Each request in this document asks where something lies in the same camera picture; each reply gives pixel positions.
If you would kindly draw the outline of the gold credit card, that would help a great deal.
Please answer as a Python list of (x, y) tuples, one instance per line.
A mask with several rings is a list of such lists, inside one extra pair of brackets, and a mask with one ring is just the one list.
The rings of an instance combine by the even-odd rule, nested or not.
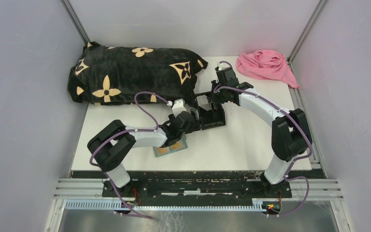
[(171, 152), (171, 149), (169, 147), (158, 147), (157, 148), (157, 155), (163, 156), (166, 154), (169, 154)]
[(176, 152), (183, 149), (186, 149), (187, 145), (184, 139), (177, 141), (175, 144), (170, 146), (171, 151)]

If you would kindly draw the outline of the green card holder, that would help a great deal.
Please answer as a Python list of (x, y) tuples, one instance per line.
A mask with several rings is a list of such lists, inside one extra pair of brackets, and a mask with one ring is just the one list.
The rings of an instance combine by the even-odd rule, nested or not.
[(181, 150), (185, 150), (188, 148), (186, 143), (186, 137), (183, 136), (181, 140), (177, 141), (174, 145), (169, 147), (153, 147), (155, 157), (161, 157), (168, 154), (172, 154)]

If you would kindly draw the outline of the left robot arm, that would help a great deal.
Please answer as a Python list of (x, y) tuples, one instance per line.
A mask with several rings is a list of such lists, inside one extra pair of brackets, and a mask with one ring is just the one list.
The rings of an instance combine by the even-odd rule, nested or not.
[(122, 161), (129, 151), (139, 147), (170, 147), (193, 132), (196, 124), (196, 114), (187, 111), (169, 115), (169, 120), (157, 128), (130, 127), (116, 119), (87, 143), (91, 153), (89, 162), (105, 173), (120, 196), (128, 196), (133, 184)]

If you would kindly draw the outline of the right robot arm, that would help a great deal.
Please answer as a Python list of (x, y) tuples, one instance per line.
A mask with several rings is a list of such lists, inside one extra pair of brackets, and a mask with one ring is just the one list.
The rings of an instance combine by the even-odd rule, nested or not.
[(212, 81), (212, 102), (231, 102), (257, 115), (271, 128), (271, 147), (274, 155), (261, 175), (260, 192), (272, 197), (279, 191), (279, 183), (287, 180), (294, 163), (312, 154), (312, 137), (305, 113), (301, 109), (288, 110), (262, 96), (252, 84), (239, 82), (231, 67), (216, 67), (217, 80)]

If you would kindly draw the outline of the black card box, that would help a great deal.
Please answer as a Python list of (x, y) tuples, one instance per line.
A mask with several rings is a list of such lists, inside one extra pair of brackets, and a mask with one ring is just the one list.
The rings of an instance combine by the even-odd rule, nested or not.
[[(206, 95), (209, 98), (211, 93), (208, 91), (196, 94), (195, 100), (199, 95)], [(205, 111), (198, 106), (196, 100), (196, 110), (200, 118), (201, 130), (208, 130), (226, 125), (226, 117), (223, 106), (221, 104), (210, 102), (210, 99), (209, 103), (211, 104), (212, 110)]]

